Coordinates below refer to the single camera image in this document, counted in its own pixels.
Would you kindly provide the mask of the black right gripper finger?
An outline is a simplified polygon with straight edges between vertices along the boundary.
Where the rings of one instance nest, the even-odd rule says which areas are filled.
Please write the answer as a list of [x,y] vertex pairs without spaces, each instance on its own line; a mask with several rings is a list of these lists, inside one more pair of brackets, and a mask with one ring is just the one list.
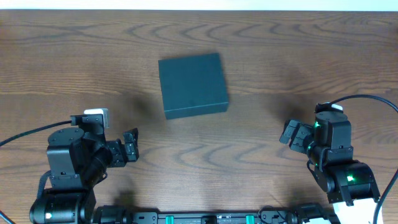
[[295,119],[289,119],[284,124],[284,130],[280,136],[279,142],[282,144],[288,144],[289,141],[295,138],[297,128],[300,125],[300,121]]
[[305,152],[304,139],[307,136],[305,131],[297,131],[291,137],[289,147],[296,152]]

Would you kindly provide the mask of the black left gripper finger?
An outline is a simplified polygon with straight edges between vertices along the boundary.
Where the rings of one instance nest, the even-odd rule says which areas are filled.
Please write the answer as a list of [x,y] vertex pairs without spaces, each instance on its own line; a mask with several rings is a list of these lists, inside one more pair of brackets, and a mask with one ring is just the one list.
[[126,142],[125,152],[129,162],[136,162],[139,158],[139,150],[136,142]]
[[137,146],[137,141],[138,141],[138,129],[133,128],[131,130],[125,131],[123,133],[123,138],[125,144],[132,144],[133,146]]

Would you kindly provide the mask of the dark green box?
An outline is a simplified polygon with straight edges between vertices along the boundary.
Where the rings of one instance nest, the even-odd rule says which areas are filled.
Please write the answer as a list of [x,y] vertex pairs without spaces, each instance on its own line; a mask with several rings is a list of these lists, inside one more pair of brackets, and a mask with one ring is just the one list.
[[222,113],[229,106],[219,53],[158,61],[166,119]]

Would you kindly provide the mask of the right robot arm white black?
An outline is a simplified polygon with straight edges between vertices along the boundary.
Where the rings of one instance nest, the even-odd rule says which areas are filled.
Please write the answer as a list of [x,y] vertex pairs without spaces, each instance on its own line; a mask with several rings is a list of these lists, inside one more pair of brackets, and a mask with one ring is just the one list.
[[380,193],[371,168],[353,159],[351,123],[338,110],[315,114],[313,124],[290,119],[279,141],[308,157],[307,168],[340,223],[373,223]]

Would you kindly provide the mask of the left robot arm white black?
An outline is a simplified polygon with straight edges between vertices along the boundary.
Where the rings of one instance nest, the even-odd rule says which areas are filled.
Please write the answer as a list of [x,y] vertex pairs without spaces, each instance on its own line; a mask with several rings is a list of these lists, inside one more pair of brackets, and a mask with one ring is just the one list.
[[94,186],[111,167],[124,167],[139,158],[136,128],[123,140],[108,141],[104,133],[64,128],[48,138],[50,170],[39,181],[30,208],[32,223],[91,223],[96,204]]

